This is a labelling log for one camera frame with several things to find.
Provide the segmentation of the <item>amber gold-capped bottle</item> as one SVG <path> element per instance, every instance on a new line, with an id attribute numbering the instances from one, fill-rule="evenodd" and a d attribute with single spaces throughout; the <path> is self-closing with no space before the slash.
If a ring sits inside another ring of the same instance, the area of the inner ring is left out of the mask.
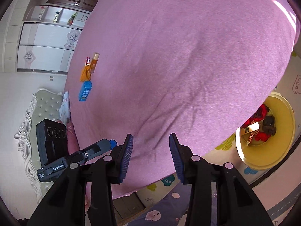
<path id="1" fill-rule="evenodd" d="M 94 73 L 99 56 L 99 53 L 94 53 L 93 58 L 91 60 L 90 73 Z"/>

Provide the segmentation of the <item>dark grey knitted sock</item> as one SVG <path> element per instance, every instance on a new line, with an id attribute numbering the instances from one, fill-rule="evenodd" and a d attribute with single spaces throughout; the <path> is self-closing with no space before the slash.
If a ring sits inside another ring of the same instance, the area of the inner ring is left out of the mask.
<path id="1" fill-rule="evenodd" d="M 277 128 L 275 127 L 275 118 L 273 116 L 268 115 L 263 119 L 262 131 L 272 136 L 276 134 Z"/>

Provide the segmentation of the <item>cartoon foam play mat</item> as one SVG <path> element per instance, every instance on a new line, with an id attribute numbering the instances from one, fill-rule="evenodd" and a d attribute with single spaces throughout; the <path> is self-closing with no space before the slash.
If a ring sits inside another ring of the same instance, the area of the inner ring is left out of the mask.
<path id="1" fill-rule="evenodd" d="M 202 57 L 196 62 L 148 62 L 122 79 L 109 131 L 126 139 L 133 151 L 121 189 L 128 194 L 175 170 L 169 136 L 185 152 L 185 184 L 191 185 L 187 225 L 211 222 L 211 183 L 217 186 L 218 225 L 271 225 L 267 212 L 244 177 L 230 162 L 208 163 L 202 154 L 242 125 L 282 77 L 288 58 L 263 54 L 258 61 L 233 55 L 229 61 Z"/>

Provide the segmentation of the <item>blue cardboard box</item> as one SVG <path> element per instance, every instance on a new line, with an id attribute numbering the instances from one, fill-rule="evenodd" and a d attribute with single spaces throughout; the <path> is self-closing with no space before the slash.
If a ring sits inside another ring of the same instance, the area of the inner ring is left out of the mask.
<path id="1" fill-rule="evenodd" d="M 79 92 L 79 102 L 85 102 L 88 95 L 90 94 L 90 91 L 92 89 L 92 82 L 91 81 L 85 81 L 82 83 L 82 87 Z"/>

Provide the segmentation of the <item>white carved headboard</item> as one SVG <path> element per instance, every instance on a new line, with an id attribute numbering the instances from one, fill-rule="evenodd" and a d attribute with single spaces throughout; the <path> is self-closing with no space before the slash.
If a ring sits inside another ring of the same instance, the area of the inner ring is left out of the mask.
<path id="1" fill-rule="evenodd" d="M 42 168 L 39 147 L 39 124 L 44 120 L 59 120 L 59 109 L 63 101 L 63 94 L 40 88 L 32 94 L 29 106 L 14 139 L 17 149 L 24 160 L 24 172 L 36 194 L 36 201 L 40 202 L 48 192 L 53 182 L 43 183 L 39 180 L 37 170 Z"/>

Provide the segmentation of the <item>mustard yellow cloth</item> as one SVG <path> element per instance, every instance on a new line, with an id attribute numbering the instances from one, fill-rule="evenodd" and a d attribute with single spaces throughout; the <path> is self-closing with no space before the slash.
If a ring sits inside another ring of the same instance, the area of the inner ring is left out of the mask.
<path id="1" fill-rule="evenodd" d="M 91 80 L 90 64 L 86 64 L 81 71 L 80 81 L 86 82 L 90 80 Z"/>

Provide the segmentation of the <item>yellow plastic basin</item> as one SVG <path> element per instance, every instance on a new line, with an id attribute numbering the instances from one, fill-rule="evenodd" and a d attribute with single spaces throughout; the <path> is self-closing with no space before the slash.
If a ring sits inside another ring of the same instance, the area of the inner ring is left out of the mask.
<path id="1" fill-rule="evenodd" d="M 254 170 L 277 165 L 287 155 L 295 136 L 295 116 L 288 100 L 272 92 L 258 111 L 236 130 L 242 162 Z"/>

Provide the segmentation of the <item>pink bed sheet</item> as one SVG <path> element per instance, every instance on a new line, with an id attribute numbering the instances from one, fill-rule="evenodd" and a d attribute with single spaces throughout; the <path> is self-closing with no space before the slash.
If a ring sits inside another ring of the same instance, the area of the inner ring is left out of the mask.
<path id="1" fill-rule="evenodd" d="M 65 91 L 78 143 L 134 147 L 114 198 L 174 172 L 168 138 L 203 156 L 282 78 L 300 22 L 288 0 L 98 0 Z"/>

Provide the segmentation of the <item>red cloth in basin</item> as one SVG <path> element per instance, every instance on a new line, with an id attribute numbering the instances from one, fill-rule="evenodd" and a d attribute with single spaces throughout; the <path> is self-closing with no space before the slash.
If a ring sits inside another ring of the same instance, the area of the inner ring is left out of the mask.
<path id="1" fill-rule="evenodd" d="M 267 116 L 269 110 L 270 109 L 265 104 L 261 104 L 259 109 L 241 126 L 241 128 L 246 127 L 255 122 L 259 122 L 260 124 L 260 129 L 258 131 L 249 133 L 249 137 L 246 142 L 247 145 L 251 144 L 252 141 L 266 142 L 271 137 L 270 134 L 266 134 L 262 131 L 262 122 L 263 119 Z"/>

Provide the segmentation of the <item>white wardrobe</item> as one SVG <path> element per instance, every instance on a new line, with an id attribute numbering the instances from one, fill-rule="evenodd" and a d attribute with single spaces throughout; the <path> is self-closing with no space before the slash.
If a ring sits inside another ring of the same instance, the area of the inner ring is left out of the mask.
<path id="1" fill-rule="evenodd" d="M 67 74 L 90 13 L 57 6 L 34 6 L 21 27 L 18 71 Z"/>

